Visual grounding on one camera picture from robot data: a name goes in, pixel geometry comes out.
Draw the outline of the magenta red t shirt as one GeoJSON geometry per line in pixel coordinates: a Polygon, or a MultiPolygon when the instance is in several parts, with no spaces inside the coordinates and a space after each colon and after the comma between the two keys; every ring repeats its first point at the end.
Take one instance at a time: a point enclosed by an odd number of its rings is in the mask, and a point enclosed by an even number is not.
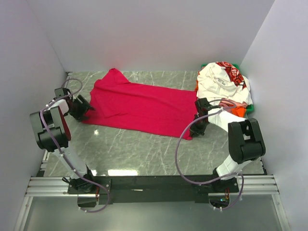
{"type": "Polygon", "coordinates": [[[196,100],[194,91],[132,83],[113,68],[94,83],[84,123],[191,140],[196,100]]]}

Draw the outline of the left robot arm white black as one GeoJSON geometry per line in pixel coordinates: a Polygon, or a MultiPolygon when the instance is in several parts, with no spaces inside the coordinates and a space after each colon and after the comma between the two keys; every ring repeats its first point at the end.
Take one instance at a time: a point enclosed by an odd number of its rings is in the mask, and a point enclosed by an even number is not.
{"type": "Polygon", "coordinates": [[[76,121],[87,120],[86,113],[94,110],[82,96],[71,94],[53,98],[43,109],[30,114],[30,122],[36,143],[40,149],[54,154],[68,169],[69,183],[84,193],[96,189],[96,181],[87,167],[71,147],[71,132],[65,120],[71,115],[76,121]]]}

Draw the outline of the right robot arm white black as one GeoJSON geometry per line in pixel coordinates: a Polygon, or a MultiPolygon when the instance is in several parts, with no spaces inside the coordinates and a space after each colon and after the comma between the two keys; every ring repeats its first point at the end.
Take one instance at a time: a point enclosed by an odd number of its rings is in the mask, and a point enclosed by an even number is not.
{"type": "Polygon", "coordinates": [[[228,133],[229,155],[214,169],[211,180],[213,190],[222,192],[228,180],[235,177],[249,163],[266,152],[259,122],[255,118],[238,117],[221,109],[195,115],[190,125],[190,136],[204,135],[207,125],[213,124],[228,133]]]}

